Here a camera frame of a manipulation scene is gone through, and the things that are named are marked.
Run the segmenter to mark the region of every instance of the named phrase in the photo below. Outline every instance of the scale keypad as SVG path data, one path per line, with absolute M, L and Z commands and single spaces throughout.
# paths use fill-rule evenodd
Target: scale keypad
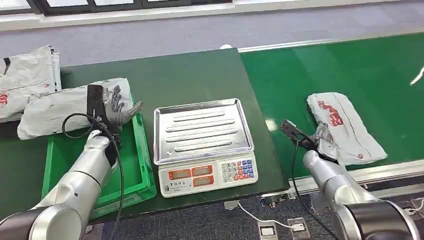
M 221 174 L 224 183 L 255 177 L 251 159 L 222 163 Z

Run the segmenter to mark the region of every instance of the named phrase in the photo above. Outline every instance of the digital display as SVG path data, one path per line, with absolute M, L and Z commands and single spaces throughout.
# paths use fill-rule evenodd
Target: digital display
M 200 175 L 206 175 L 212 173 L 212 166 L 201 166 L 201 167 L 195 167 L 191 170 L 191 174 L 193 177 L 200 176 Z
M 202 185 L 208 185 L 211 184 L 210 178 L 197 178 L 194 180 L 194 185 L 196 186 L 202 186 Z
M 204 176 L 193 179 L 193 186 L 200 187 L 214 184 L 214 176 Z
M 169 172 L 169 179 L 170 180 L 176 180 L 176 179 L 184 179 L 184 178 L 190 178 L 190 170 L 189 169 L 183 169 L 183 170 L 177 170 L 177 171 L 170 171 Z

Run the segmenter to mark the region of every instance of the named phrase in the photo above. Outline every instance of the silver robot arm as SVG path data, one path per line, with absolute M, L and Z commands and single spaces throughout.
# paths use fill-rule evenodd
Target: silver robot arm
M 335 234 L 340 240 L 419 240 L 411 217 L 395 203 L 363 189 L 337 162 L 337 148 L 324 123 L 309 137 L 284 120 L 280 128 L 308 151 L 303 164 L 333 212 Z
M 88 85 L 86 116 L 89 116 L 89 121 L 98 121 L 90 121 L 96 130 L 88 136 L 73 166 L 36 206 L 0 221 L 1 240 L 81 239 L 102 187 L 119 164 L 119 153 L 106 136 L 111 136 L 119 147 L 122 125 L 129 122 L 142 107 L 142 102 L 138 102 L 133 108 L 122 112 L 124 105 L 119 103 L 120 91 L 117 85 L 111 101 L 107 101 L 107 90 L 105 93 L 101 85 Z
M 110 165 L 106 148 L 111 141 L 93 131 L 84 150 L 57 185 L 32 209 L 0 222 L 2 240 L 78 240 L 102 187 L 117 163 Z

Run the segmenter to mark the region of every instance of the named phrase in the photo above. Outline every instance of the floor socket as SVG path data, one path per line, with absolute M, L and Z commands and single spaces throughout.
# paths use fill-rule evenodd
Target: floor socket
M 289 226 L 294 227 L 290 228 L 290 233 L 293 237 L 293 240 L 311 238 L 308 227 L 306 226 L 306 222 L 303 217 L 287 219 L 287 223 Z
M 411 201 L 399 201 L 399 202 L 395 202 L 396 205 L 398 205 L 401 209 L 403 209 L 410 217 L 412 220 L 414 221 L 419 221 L 421 220 L 421 215 L 420 213 L 416 212 L 416 211 L 410 211 L 410 209 L 414 209 L 416 208 L 414 202 L 414 200 Z
M 411 200 L 411 203 L 414 206 L 414 209 L 421 207 L 422 202 L 423 202 L 423 197 Z M 419 210 L 419 212 L 416 212 L 416 213 L 420 215 L 421 218 L 424 219 L 424 207 L 423 209 Z
M 260 240 L 278 240 L 276 224 L 274 222 L 257 222 Z

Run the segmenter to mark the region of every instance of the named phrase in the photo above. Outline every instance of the stainless steel tray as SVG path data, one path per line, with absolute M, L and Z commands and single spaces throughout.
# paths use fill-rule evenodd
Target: stainless steel tray
M 156 165 L 254 150 L 242 105 L 236 98 L 157 108 L 153 146 Z

